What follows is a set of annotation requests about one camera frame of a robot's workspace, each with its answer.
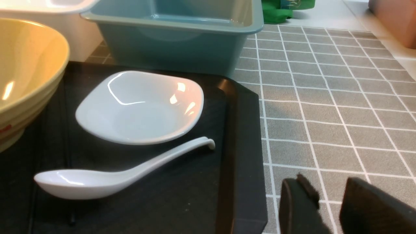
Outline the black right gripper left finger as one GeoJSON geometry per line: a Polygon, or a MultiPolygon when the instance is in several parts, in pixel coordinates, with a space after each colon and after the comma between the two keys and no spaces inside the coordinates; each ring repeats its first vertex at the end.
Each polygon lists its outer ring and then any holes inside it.
{"type": "Polygon", "coordinates": [[[301,173],[282,180],[279,204],[281,234],[331,234],[319,213],[320,196],[301,173]]]}

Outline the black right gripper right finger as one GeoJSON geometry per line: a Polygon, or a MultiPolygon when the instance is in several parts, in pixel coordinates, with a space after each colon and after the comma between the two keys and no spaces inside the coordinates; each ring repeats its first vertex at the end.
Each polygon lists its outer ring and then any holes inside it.
{"type": "Polygon", "coordinates": [[[415,208],[357,178],[349,177],[339,212],[345,234],[414,234],[415,208]]]}

